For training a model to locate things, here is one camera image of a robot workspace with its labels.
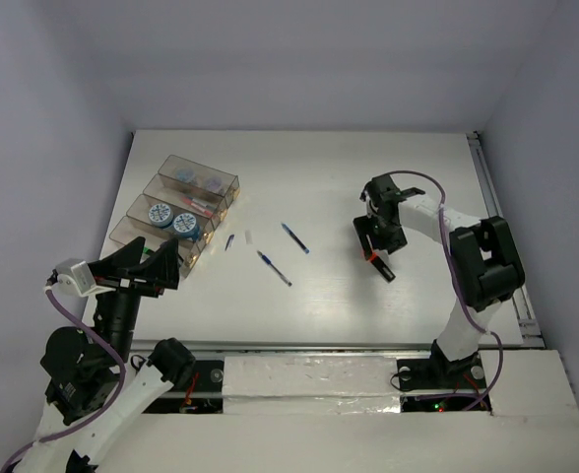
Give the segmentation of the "orange cap black highlighter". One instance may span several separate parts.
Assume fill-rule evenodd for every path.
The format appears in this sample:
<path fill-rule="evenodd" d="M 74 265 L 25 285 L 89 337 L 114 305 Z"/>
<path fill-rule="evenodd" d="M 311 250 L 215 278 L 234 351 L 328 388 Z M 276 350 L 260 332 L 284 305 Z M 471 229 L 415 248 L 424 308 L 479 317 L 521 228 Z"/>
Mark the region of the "orange cap black highlighter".
<path fill-rule="evenodd" d="M 367 261 L 377 270 L 386 282 L 392 283 L 395 280 L 396 276 L 394 272 L 376 252 L 373 252 L 368 257 Z"/>

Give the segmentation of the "blue white tape roll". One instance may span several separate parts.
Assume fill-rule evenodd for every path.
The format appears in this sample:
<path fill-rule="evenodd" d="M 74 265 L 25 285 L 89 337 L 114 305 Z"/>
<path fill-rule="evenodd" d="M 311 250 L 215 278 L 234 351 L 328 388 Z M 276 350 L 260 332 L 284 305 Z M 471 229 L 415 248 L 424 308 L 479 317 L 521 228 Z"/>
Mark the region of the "blue white tape roll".
<path fill-rule="evenodd" d="M 171 226 L 174 215 L 168 204 L 157 203 L 149 208 L 148 219 L 154 227 L 166 229 Z"/>
<path fill-rule="evenodd" d="M 201 228 L 195 214 L 184 212 L 174 217 L 171 225 L 173 233 L 183 239 L 198 241 Z"/>

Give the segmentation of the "blue pen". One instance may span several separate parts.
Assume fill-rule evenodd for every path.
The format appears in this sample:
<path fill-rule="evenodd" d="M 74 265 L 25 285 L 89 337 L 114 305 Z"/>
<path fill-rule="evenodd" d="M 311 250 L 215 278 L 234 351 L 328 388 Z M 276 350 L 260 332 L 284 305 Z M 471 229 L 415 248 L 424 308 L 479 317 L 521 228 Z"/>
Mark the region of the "blue pen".
<path fill-rule="evenodd" d="M 272 260 L 266 254 L 264 254 L 260 250 L 256 250 L 256 253 L 260 257 L 260 259 L 283 281 L 283 283 L 286 286 L 288 287 L 292 286 L 291 280 L 282 271 L 279 270 L 279 268 L 272 262 Z"/>
<path fill-rule="evenodd" d="M 310 250 L 305 245 L 305 243 L 295 234 L 295 232 L 286 224 L 281 223 L 283 230 L 289 235 L 289 237 L 298 245 L 298 247 L 303 251 L 305 254 L 309 254 Z"/>

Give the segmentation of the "clear jar blue pins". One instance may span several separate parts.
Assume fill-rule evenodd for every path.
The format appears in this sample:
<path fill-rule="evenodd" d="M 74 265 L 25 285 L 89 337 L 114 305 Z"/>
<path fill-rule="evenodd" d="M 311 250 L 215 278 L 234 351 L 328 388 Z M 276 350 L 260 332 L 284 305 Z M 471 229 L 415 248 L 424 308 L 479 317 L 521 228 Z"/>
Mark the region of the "clear jar blue pins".
<path fill-rule="evenodd" d="M 197 175 L 193 169 L 182 168 L 175 172 L 175 177 L 182 182 L 192 182 L 196 180 Z"/>

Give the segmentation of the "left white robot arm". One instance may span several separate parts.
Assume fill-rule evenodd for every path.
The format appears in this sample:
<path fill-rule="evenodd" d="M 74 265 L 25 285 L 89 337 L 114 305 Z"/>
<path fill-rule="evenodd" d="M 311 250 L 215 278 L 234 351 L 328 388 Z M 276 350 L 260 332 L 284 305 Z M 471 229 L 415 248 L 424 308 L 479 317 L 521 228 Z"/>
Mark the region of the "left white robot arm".
<path fill-rule="evenodd" d="M 177 339 L 130 362 L 140 302 L 179 285 L 175 237 L 150 250 L 138 236 L 101 260 L 67 259 L 43 291 L 68 325 L 49 336 L 40 364 L 49 376 L 33 440 L 5 472 L 95 472 L 121 434 L 171 389 L 195 384 L 196 359 Z"/>

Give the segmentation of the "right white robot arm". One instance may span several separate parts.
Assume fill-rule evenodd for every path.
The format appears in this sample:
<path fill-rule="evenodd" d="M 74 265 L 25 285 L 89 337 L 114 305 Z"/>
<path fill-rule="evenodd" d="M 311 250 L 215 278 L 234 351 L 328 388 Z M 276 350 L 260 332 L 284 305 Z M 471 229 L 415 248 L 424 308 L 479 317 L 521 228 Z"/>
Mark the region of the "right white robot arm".
<path fill-rule="evenodd" d="M 418 187 L 399 187 L 391 172 L 375 176 L 360 193 L 366 213 L 353 225 L 364 259 L 387 282 L 395 274 L 380 255 L 405 247 L 406 230 L 441 245 L 456 302 L 428 360 L 412 377 L 449 386 L 473 364 L 490 320 L 524 285 L 525 270 L 505 219 L 456 211 L 448 207 L 443 186 L 436 189 L 439 197 L 432 199 Z"/>

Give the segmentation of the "clear compartment organizer tray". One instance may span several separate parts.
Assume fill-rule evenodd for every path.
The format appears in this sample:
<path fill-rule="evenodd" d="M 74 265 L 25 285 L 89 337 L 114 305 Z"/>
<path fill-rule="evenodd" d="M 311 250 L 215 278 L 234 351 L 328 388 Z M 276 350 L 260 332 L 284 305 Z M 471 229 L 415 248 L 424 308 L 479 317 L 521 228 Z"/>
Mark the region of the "clear compartment organizer tray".
<path fill-rule="evenodd" d="M 197 175 L 195 181 L 182 182 L 175 177 L 178 169 L 190 168 Z M 210 176 L 218 176 L 223 180 L 224 188 L 221 194 L 208 192 L 203 188 L 203 182 Z M 145 186 L 143 192 L 136 197 L 125 215 L 114 227 L 109 238 L 118 246 L 123 246 L 135 237 L 145 239 L 145 247 L 156 250 L 159 246 L 175 237 L 179 244 L 179 271 L 182 278 L 192 272 L 201 254 L 208 246 L 218 227 L 225 220 L 228 209 L 240 193 L 238 176 L 219 169 L 170 155 L 163 162 L 157 173 Z M 213 216 L 202 215 L 182 200 L 183 196 L 197 198 L 212 204 Z M 166 229 L 154 227 L 148 219 L 148 210 L 154 204 L 168 204 L 174 217 L 189 212 L 195 214 L 200 224 L 201 233 L 198 241 L 177 237 L 171 226 Z"/>

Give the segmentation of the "small blue pen cap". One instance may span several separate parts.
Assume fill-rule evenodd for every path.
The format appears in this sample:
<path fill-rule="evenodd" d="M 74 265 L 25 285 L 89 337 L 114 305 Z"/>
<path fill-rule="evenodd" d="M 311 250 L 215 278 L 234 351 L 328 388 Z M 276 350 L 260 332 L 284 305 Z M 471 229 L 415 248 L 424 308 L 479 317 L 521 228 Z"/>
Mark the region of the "small blue pen cap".
<path fill-rule="evenodd" d="M 232 235 L 230 235 L 230 236 L 228 237 L 228 239 L 227 239 L 227 241 L 226 241 L 226 243 L 225 243 L 225 251 L 227 251 L 227 250 L 231 247 L 231 245 L 232 245 L 232 243 L 233 243 L 233 241 L 234 241 L 234 237 L 235 237 L 234 234 L 232 234 Z"/>

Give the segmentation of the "white foam front block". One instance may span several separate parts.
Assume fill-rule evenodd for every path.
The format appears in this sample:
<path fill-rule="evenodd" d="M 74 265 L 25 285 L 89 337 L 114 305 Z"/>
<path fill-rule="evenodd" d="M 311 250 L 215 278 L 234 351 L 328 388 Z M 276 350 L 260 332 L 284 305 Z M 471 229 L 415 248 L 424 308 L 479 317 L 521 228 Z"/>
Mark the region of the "white foam front block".
<path fill-rule="evenodd" d="M 398 414 L 390 384 L 397 361 L 382 356 L 232 356 L 225 359 L 228 415 Z"/>

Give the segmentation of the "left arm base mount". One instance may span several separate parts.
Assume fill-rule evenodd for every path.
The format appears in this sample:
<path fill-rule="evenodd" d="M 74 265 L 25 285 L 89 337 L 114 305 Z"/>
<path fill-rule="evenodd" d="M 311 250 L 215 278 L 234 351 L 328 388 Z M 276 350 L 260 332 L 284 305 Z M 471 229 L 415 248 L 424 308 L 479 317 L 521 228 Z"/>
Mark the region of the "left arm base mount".
<path fill-rule="evenodd" d="M 153 401 L 145 414 L 221 414 L 225 361 L 198 360 L 192 377 Z"/>

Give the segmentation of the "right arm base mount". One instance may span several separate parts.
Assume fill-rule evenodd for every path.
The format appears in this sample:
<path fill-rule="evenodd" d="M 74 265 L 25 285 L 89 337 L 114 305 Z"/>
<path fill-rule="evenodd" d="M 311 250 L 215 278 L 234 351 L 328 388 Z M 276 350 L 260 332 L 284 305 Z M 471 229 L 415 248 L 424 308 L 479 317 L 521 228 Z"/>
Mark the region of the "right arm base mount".
<path fill-rule="evenodd" d="M 399 360 L 390 385 L 402 394 L 404 412 L 490 411 L 488 385 L 478 352 L 449 361 L 436 341 L 426 358 Z"/>

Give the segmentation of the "aluminium rail right edge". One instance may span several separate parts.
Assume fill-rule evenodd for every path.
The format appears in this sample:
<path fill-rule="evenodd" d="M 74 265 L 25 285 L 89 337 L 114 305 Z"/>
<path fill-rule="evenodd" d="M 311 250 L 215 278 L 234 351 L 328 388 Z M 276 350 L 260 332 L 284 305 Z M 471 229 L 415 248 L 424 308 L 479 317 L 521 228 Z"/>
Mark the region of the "aluminium rail right edge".
<path fill-rule="evenodd" d="M 466 135 L 476 175 L 482 191 L 482 199 L 490 220 L 492 243 L 490 258 L 497 259 L 493 276 L 498 276 L 505 284 L 511 283 L 514 291 L 510 305 L 515 313 L 521 335 L 522 349 L 544 349 L 546 343 L 535 317 L 525 285 L 525 269 L 518 254 L 509 223 L 503 218 L 490 171 L 483 153 L 482 138 L 478 132 Z"/>

